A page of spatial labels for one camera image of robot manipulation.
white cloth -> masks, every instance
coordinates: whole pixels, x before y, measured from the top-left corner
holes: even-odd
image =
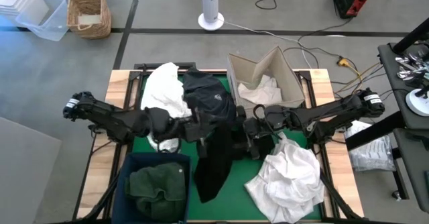
[[[258,175],[245,188],[271,223],[295,223],[323,201],[320,165],[311,150],[286,138],[268,155]]]
[[[277,88],[275,78],[263,75],[256,89],[250,90],[242,83],[239,84],[239,95],[255,104],[275,104],[282,101],[282,92]]]
[[[177,70],[173,63],[165,63],[155,69],[146,80],[141,109],[145,107],[159,107],[165,109],[170,117],[186,117],[191,115],[188,105],[183,101],[183,84],[177,79]],[[150,145],[157,150],[158,145],[147,137]],[[178,139],[169,139],[160,143],[160,150],[173,152],[178,147]]]

wicker basket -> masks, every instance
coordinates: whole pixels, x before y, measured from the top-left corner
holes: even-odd
[[[100,23],[79,24],[81,15],[100,15]],[[68,0],[67,26],[85,39],[100,39],[109,36],[112,17],[106,0]]]

cardboard box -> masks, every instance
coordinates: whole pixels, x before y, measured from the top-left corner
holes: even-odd
[[[280,47],[268,52],[259,62],[229,54],[228,80],[231,94],[236,105],[244,106],[247,117],[253,116],[255,104],[242,99],[238,93],[238,86],[243,83],[248,89],[255,89],[262,74],[274,77],[281,89],[283,101],[276,103],[285,107],[298,107],[304,101],[302,85],[290,65],[286,62]]]

wooden table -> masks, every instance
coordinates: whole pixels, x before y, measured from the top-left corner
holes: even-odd
[[[330,85],[328,70],[317,69],[308,71],[310,72],[312,78],[312,88],[316,104],[321,105],[334,101],[334,94]],[[105,97],[106,102],[120,108],[124,106],[129,73],[130,70],[112,71],[109,87]],[[134,102],[132,98],[135,96],[136,88],[137,87],[132,89],[131,102]],[[308,92],[306,82],[304,81],[303,88],[304,94],[306,96],[306,105],[307,107],[311,107],[310,94]],[[333,139],[340,142],[344,141],[344,137],[340,133],[336,133]],[[95,138],[93,149],[98,148],[106,142],[108,142],[106,135],[99,134]],[[86,214],[88,214],[106,191],[109,185],[114,152],[115,144],[110,144],[100,149],[90,157],[88,161],[88,169],[82,181],[84,186],[82,188],[81,197],[78,199],[78,203],[76,204],[75,215],[77,218],[84,217]],[[123,146],[123,149],[121,150],[120,164],[123,162],[125,153],[125,146]],[[338,190],[340,195],[344,198],[352,210],[356,214],[363,216],[361,200],[357,191],[355,177],[351,168],[346,145],[338,144],[336,142],[328,142],[326,143],[326,153],[328,156],[328,163],[334,187]],[[319,162],[323,164],[320,155],[318,155],[318,159]],[[326,209],[326,216],[333,217],[332,208],[330,205],[330,197],[326,190],[324,206]]]

white tower fan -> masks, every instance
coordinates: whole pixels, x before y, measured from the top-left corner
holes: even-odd
[[[219,13],[219,0],[202,0],[202,13],[198,17],[198,23],[203,29],[218,30],[222,27],[223,20],[223,16]]]

